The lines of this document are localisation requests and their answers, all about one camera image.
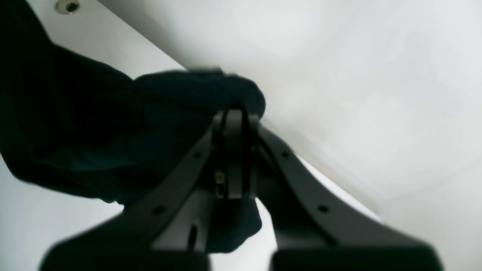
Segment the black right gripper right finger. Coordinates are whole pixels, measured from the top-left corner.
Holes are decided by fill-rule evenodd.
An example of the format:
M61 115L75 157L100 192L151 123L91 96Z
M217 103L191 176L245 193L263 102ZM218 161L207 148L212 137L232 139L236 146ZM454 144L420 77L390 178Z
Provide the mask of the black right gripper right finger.
M339 199L290 147L243 117L256 168L252 190L272 218L271 271L441 271L432 246L369 218Z

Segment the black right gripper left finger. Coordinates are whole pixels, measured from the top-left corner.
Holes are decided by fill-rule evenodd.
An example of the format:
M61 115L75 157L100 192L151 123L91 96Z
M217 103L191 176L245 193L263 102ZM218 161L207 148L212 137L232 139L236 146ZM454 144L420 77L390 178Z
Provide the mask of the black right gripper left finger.
M243 111L218 113L158 187L127 211L55 245L42 271L209 271L215 206L243 198Z

